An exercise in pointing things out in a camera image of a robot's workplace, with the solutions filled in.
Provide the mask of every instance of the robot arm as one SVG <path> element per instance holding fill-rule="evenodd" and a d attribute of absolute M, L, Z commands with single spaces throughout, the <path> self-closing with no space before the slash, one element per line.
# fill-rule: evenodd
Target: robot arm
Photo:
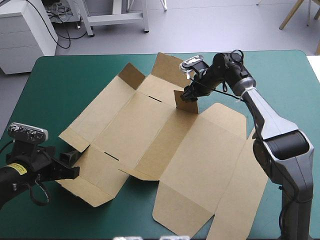
<path fill-rule="evenodd" d="M 55 147 L 38 146 L 48 140 L 47 130 L 14 122 L 9 126 L 8 134 L 14 140 L 11 141 L 12 152 L 6 155 L 7 165 L 0 168 L 0 209 L 27 190 L 36 205 L 45 206 L 50 201 L 50 195 L 43 182 L 79 176 L 80 168 L 70 167 L 78 160 L 78 151 L 62 153 L 59 159 L 55 159 Z M 32 190 L 34 185 L 43 190 L 46 202 L 35 199 Z"/>
<path fill-rule="evenodd" d="M 281 185 L 282 211 L 279 216 L 281 239 L 308 240 L 313 197 L 314 147 L 298 126 L 282 117 L 267 103 L 256 89 L 256 81 L 243 64 L 240 50 L 218 53 L 208 66 L 201 55 L 180 64 L 191 78 L 181 99 L 196 101 L 227 83 L 233 93 L 245 102 L 252 114 L 255 134 L 253 153 L 273 183 Z"/>

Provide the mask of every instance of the green table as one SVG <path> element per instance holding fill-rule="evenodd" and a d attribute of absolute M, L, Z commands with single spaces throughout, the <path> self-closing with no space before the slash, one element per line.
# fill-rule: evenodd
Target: green table
<path fill-rule="evenodd" d="M 202 54 L 208 63 L 212 61 L 214 53 Z M 174 54 L 181 59 L 194 55 Z M 70 151 L 72 148 L 58 138 L 59 133 L 128 62 L 147 75 L 155 59 L 155 54 L 41 57 L 33 68 L 10 123 L 45 128 L 49 131 L 47 146 L 56 146 L 58 153 Z M 297 123 L 315 147 L 310 233 L 314 238 L 320 238 L 320 84 L 301 51 L 246 52 L 244 61 L 256 79 L 260 93 L 281 116 Z M 213 93 L 200 99 L 200 110 L 214 102 L 243 113 L 248 119 L 247 132 L 251 131 L 252 117 L 243 103 L 235 103 L 231 97 Z M 9 140 L 5 132 L 0 146 Z M 0 155 L 1 166 L 5 165 L 6 152 Z M 35 206 L 27 192 L 4 205 L 0 211 L 0 238 L 158 238 L 172 234 L 152 218 L 158 182 L 129 177 L 114 200 L 97 208 L 89 206 L 55 182 L 46 185 L 52 195 L 52 202 L 46 207 Z M 280 235 L 280 210 L 281 192 L 269 181 L 249 237 L 277 238 Z M 212 219 L 195 237 L 205 238 L 211 222 Z"/>

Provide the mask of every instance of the floor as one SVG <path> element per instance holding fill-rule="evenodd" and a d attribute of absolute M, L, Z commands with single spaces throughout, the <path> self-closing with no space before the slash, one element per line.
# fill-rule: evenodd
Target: floor
<path fill-rule="evenodd" d="M 167 0 L 164 12 L 159 0 L 148 0 L 150 32 L 142 23 L 99 26 L 95 37 L 73 40 L 69 49 L 57 48 L 56 55 L 151 54 L 244 51 L 301 50 L 314 55 L 320 40 L 320 20 L 307 24 L 307 1 L 283 30 L 279 26 L 295 0 Z M 87 0 L 91 15 L 108 14 L 111 0 Z M 133 11 L 141 9 L 135 1 Z M 312 3 L 311 17 L 319 9 Z M 71 37 L 80 36 L 68 24 Z M 66 35 L 61 26 L 56 30 Z M 66 46 L 68 41 L 60 39 Z M 0 136 L 4 132 L 29 74 L 5 75 L 0 71 Z"/>

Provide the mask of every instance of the drawer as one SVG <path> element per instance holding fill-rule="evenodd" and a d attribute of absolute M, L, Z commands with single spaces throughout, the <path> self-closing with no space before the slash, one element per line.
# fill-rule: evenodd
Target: drawer
<path fill-rule="evenodd" d="M 0 49 L 0 68 L 5 74 L 31 72 L 43 53 L 39 46 L 23 46 Z"/>
<path fill-rule="evenodd" d="M 30 31 L 23 16 L 0 17 L 0 34 Z"/>
<path fill-rule="evenodd" d="M 19 48 L 38 45 L 31 31 L 0 34 L 0 49 Z"/>

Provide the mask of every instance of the cardboard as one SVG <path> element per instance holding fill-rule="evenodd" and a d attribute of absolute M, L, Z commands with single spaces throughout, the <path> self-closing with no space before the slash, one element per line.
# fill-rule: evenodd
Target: cardboard
<path fill-rule="evenodd" d="M 245 240 L 250 233 L 268 181 L 252 151 L 253 133 L 244 145 L 232 179 L 215 211 L 207 240 Z"/>
<path fill-rule="evenodd" d="M 189 84 L 179 71 L 181 62 L 159 53 L 146 78 L 130 63 L 115 76 L 60 134 L 86 151 L 76 163 L 80 177 L 58 182 L 97 207 L 115 198 L 129 175 L 159 181 L 153 218 L 192 237 L 217 208 L 223 214 L 219 204 L 226 190 L 241 183 L 235 179 L 237 163 L 242 156 L 251 162 L 254 157 L 244 148 L 251 142 L 242 114 L 219 103 L 199 114 L 197 102 L 181 100 Z M 254 190 L 246 191 L 250 196 Z M 253 213 L 259 194 L 252 201 Z"/>

